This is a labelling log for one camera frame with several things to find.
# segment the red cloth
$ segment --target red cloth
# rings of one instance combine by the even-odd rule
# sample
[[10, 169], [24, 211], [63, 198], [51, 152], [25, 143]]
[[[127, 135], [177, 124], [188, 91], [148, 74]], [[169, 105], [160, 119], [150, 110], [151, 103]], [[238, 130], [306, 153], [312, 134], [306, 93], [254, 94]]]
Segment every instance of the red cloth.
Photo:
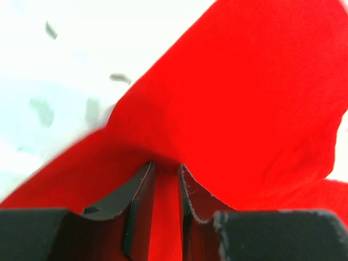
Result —
[[105, 128], [0, 207], [79, 213], [155, 160], [151, 261], [181, 259], [181, 162], [233, 208], [325, 208], [348, 224], [348, 185], [324, 180], [348, 109], [347, 69], [348, 18], [338, 1], [219, 0], [126, 93]]

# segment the black plastic piece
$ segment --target black plastic piece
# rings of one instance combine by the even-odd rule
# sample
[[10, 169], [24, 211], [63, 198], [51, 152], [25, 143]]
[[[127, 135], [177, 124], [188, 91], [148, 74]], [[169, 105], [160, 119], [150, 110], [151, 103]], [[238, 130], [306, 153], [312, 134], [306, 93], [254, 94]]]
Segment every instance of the black plastic piece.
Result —
[[237, 212], [179, 166], [183, 261], [347, 261], [348, 235], [332, 213]]
[[0, 211], [1, 261], [146, 261], [154, 163], [81, 215], [66, 209]]

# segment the gray speck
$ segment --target gray speck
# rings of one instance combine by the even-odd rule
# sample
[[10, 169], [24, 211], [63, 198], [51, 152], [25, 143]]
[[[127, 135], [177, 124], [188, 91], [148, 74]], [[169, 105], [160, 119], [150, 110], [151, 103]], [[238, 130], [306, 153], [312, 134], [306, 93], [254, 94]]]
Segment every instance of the gray speck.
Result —
[[214, 226], [216, 232], [222, 227], [221, 216], [222, 216], [222, 213], [220, 211], [216, 211], [214, 216], [213, 216], [213, 218], [214, 218], [213, 219], [213, 226]]
[[115, 82], [128, 83], [128, 85], [132, 83], [131, 79], [129, 79], [127, 76], [121, 73], [112, 73], [110, 74], [109, 79]]
[[58, 37], [58, 34], [53, 30], [52, 26], [48, 22], [46, 22], [45, 24], [45, 30], [48, 36], [53, 40], [55, 40]]
[[219, 247], [219, 256], [220, 256], [220, 261], [231, 261], [231, 259], [228, 256], [226, 256], [222, 243], [220, 243], [220, 247]]
[[100, 115], [100, 101], [96, 98], [88, 98], [86, 102], [85, 121], [90, 127], [98, 125]]
[[222, 238], [222, 244], [224, 246], [225, 249], [229, 248], [229, 242], [228, 242], [228, 236], [226, 231], [221, 231], [220, 232], [221, 238]]
[[31, 98], [29, 106], [38, 114], [41, 126], [49, 128], [52, 125], [54, 111], [47, 101], [40, 98]]

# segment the red fabric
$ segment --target red fabric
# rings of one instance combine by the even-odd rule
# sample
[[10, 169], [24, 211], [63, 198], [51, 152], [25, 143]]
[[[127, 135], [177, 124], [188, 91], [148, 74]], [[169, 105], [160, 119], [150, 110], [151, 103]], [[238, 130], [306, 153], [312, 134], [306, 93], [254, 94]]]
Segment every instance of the red fabric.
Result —
[[105, 128], [0, 207], [79, 213], [155, 160], [151, 261], [181, 259], [181, 162], [236, 209], [325, 208], [348, 224], [348, 185], [323, 179], [348, 109], [347, 43], [338, 1], [219, 0], [126, 93]]

